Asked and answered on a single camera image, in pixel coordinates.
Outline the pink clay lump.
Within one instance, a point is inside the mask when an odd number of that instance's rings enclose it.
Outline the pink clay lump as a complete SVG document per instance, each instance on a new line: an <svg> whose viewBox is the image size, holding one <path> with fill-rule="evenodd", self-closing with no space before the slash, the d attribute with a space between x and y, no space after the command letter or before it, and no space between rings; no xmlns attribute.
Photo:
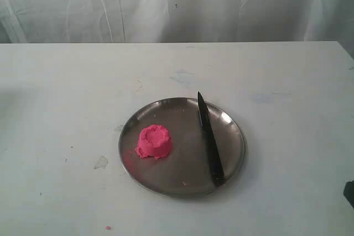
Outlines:
<svg viewBox="0 0 354 236"><path fill-rule="evenodd" d="M169 131L162 125L152 124L142 129L135 152L141 159L166 157L172 150Z"/></svg>

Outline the black knife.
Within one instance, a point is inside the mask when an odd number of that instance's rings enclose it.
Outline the black knife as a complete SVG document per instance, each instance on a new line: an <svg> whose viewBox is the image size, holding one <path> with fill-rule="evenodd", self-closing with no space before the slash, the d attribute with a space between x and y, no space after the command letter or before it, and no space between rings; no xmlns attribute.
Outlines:
<svg viewBox="0 0 354 236"><path fill-rule="evenodd" d="M199 108L201 129L206 143L207 159L212 182L216 187L219 187L225 182L225 174L210 122L209 109L200 92L197 93L197 103Z"/></svg>

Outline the round stainless steel plate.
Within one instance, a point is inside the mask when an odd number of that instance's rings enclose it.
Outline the round stainless steel plate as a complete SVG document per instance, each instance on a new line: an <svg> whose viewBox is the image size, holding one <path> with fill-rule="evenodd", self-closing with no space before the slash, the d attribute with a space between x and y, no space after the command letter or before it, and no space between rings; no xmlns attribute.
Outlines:
<svg viewBox="0 0 354 236"><path fill-rule="evenodd" d="M128 175L147 190L176 198L206 195L229 181L242 167L247 142L238 124L226 112L211 103L207 107L224 180L216 181L210 173L197 99L186 97L150 103L126 122L118 151ZM166 127L172 149L164 158L142 159L135 151L139 134L152 124Z"/></svg>

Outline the clear tape scrap near plate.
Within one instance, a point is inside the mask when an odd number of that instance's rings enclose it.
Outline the clear tape scrap near plate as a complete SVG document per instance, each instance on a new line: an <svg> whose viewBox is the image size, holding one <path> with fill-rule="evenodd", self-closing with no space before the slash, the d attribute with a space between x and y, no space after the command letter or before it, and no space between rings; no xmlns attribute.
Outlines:
<svg viewBox="0 0 354 236"><path fill-rule="evenodd" d="M97 170L100 168L105 169L106 166L108 165L109 161L105 156L100 156L96 162L96 164L94 165L93 169Z"/></svg>

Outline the white backdrop curtain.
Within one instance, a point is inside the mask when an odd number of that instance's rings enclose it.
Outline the white backdrop curtain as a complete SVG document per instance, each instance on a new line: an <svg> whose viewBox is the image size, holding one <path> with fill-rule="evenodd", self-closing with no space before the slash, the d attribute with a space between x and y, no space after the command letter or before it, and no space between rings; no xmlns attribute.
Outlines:
<svg viewBox="0 0 354 236"><path fill-rule="evenodd" d="M353 39L353 0L1 0L11 43Z"/></svg>

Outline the dark object at right edge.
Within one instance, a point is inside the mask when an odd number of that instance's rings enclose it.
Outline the dark object at right edge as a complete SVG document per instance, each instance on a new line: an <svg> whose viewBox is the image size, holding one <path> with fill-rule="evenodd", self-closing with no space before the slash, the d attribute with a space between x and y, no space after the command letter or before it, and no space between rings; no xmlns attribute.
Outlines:
<svg viewBox="0 0 354 236"><path fill-rule="evenodd" d="M346 182L343 196L347 199L352 208L354 208L354 180Z"/></svg>

